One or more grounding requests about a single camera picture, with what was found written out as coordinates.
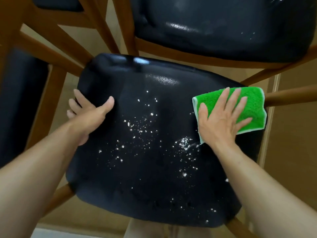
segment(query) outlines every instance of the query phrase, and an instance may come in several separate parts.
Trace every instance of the black chair seat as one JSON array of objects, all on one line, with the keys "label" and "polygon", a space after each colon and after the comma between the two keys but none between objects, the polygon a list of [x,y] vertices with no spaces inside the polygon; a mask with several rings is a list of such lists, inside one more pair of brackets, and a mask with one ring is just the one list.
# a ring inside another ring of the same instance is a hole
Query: black chair seat
[{"label": "black chair seat", "polygon": [[[192,97],[241,84],[155,59],[100,54],[78,89],[113,110],[80,146],[66,178],[83,201],[110,212],[169,224],[217,227],[241,205],[213,151],[199,145]],[[263,130],[238,135],[253,160]]]},{"label": "black chair seat", "polygon": [[0,168],[24,151],[48,74],[48,63],[10,52],[0,89]]},{"label": "black chair seat", "polygon": [[223,59],[294,62],[311,44],[316,0],[131,0],[135,35]]},{"label": "black chair seat", "polygon": [[42,9],[70,12],[83,12],[84,9],[78,0],[33,0],[34,4]]}]

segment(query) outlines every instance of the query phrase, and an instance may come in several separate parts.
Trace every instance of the glossy black surface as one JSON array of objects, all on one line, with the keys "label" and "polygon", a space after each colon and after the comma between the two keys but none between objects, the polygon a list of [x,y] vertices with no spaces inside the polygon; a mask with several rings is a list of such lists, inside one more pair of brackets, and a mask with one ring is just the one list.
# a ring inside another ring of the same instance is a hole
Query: glossy black surface
[{"label": "glossy black surface", "polygon": [[0,89],[0,168],[23,152],[49,74],[48,64],[13,49]]},{"label": "glossy black surface", "polygon": [[[114,213],[178,225],[223,224],[241,205],[217,157],[199,145],[192,97],[241,86],[171,62],[98,55],[78,88],[97,106],[112,95],[115,106],[78,148],[67,180],[81,200]],[[262,134],[237,136],[253,160]]]},{"label": "glossy black surface", "polygon": [[316,0],[131,0],[135,34],[184,52],[293,62],[315,30]]},{"label": "glossy black surface", "polygon": [[33,0],[34,4],[42,9],[70,12],[83,12],[84,9],[78,0]]}]

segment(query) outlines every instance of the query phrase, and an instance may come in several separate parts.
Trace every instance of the person's left arm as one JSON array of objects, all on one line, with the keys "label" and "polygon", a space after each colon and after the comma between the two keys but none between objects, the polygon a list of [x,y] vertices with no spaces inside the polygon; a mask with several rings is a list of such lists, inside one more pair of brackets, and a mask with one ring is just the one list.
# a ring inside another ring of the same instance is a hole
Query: person's left arm
[{"label": "person's left arm", "polygon": [[0,234],[30,237],[78,145],[105,119],[114,99],[96,108],[78,90],[70,100],[70,121],[0,169]]}]

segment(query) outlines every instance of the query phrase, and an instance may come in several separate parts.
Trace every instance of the forearm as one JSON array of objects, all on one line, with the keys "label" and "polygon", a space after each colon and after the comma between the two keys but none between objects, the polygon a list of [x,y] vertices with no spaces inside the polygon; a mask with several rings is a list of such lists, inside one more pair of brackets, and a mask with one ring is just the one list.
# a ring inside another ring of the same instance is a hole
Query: forearm
[{"label": "forearm", "polygon": [[74,155],[81,134],[71,122],[0,169],[0,231],[29,237]]},{"label": "forearm", "polygon": [[263,237],[315,237],[316,212],[249,159],[236,145],[217,148],[229,182]]}]

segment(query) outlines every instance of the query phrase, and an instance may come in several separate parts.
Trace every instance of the cleaning cloth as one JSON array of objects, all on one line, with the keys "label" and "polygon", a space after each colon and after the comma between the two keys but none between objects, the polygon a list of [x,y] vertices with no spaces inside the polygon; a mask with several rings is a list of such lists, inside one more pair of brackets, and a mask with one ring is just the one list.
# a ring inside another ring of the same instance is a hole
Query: cleaning cloth
[{"label": "cleaning cloth", "polygon": [[[233,93],[233,91],[237,88],[230,88],[230,94]],[[201,103],[205,103],[208,108],[208,116],[212,112],[213,108],[215,107],[215,104],[221,95],[222,91],[224,89],[220,89],[218,91],[210,92],[207,94],[201,94],[196,97],[192,98],[193,101],[193,107],[194,107],[194,113],[196,115],[197,123],[198,123],[198,110]],[[237,104],[240,102],[240,99],[244,96],[248,97],[247,104],[243,110],[243,112],[240,114],[237,123],[241,120],[244,120],[246,118],[252,117],[251,123],[244,126],[238,131],[239,134],[255,131],[255,130],[261,130],[265,128],[265,122],[266,122],[266,112],[264,109],[264,92],[262,88],[258,87],[243,87],[241,88],[241,94],[238,98]],[[203,144],[204,141],[200,137],[200,143]]]}]

